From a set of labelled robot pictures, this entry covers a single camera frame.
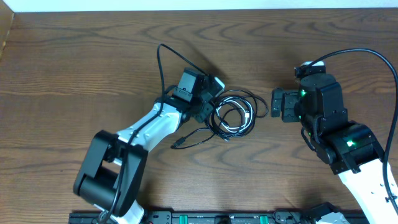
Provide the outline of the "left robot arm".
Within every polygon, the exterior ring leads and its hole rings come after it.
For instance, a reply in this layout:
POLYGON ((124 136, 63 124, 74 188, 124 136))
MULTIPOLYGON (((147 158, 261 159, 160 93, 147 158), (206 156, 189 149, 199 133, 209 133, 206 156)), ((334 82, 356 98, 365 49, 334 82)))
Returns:
POLYGON ((190 118, 204 122, 224 88, 218 77, 185 68, 178 85, 163 87, 139 121, 115 134, 95 134, 73 184, 75 195, 101 210, 93 223, 141 222, 136 198, 148 154, 190 118))

